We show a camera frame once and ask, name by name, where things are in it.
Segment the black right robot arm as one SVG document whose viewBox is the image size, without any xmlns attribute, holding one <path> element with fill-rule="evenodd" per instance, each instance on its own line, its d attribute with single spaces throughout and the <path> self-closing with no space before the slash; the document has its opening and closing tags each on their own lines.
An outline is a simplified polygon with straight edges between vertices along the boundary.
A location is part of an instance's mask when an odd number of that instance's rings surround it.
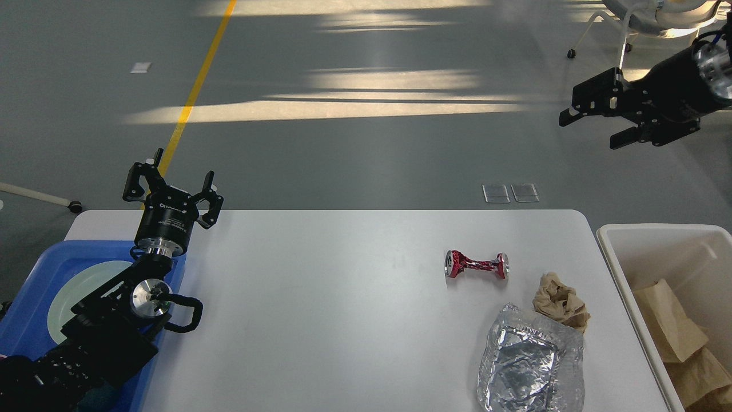
<svg viewBox="0 0 732 412">
<path fill-rule="evenodd" d="M 698 35 L 689 47 L 628 81 L 614 67 L 574 86 L 559 126 L 584 117 L 621 117 L 632 126 L 611 136 L 609 146 L 633 143 L 664 146 L 698 132 L 701 118 L 729 109 L 730 21 Z"/>
</svg>

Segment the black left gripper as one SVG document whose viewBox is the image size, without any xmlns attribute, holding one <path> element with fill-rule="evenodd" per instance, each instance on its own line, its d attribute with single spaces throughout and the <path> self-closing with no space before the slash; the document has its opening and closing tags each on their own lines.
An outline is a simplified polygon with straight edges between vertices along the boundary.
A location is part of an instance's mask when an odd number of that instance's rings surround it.
<svg viewBox="0 0 732 412">
<path fill-rule="evenodd" d="M 135 236 L 138 249 L 161 245 L 172 256 L 185 255 L 195 222 L 210 229 L 217 224 L 224 198 L 214 187 L 214 171 L 206 173 L 201 192 L 172 191 L 160 173 L 164 149 L 158 148 L 151 159 L 135 162 L 126 177 L 122 199 L 126 203 L 144 203 L 144 213 Z M 199 203 L 207 203 L 202 213 Z"/>
</svg>

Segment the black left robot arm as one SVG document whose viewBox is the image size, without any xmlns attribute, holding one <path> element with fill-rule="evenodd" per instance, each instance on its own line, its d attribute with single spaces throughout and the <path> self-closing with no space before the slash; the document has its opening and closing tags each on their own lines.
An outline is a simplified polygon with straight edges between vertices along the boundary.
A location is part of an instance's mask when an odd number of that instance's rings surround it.
<svg viewBox="0 0 732 412">
<path fill-rule="evenodd" d="M 193 227 L 217 223 L 223 197 L 214 172 L 192 195 L 167 184 L 160 172 L 163 149 L 131 166 L 122 198 L 138 201 L 143 215 L 130 253 L 133 262 L 71 307 L 63 340 L 37 359 L 2 360 L 3 411 L 72 411 L 89 391 L 115 388 L 134 378 L 158 354 L 161 331 L 198 328 L 203 303 L 173 292 L 165 277 L 188 251 Z"/>
</svg>

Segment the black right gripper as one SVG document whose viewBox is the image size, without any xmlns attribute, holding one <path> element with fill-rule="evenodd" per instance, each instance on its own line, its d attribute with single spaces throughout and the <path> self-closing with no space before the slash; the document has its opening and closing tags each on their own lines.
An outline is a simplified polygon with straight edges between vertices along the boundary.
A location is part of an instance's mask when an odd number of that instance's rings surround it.
<svg viewBox="0 0 732 412">
<path fill-rule="evenodd" d="M 621 117 L 642 123 L 612 135 L 609 148 L 664 146 L 697 132 L 701 117 L 730 104 L 730 49 L 701 40 L 630 83 L 620 68 L 609 68 L 575 85 L 559 126 L 588 116 Z"/>
</svg>

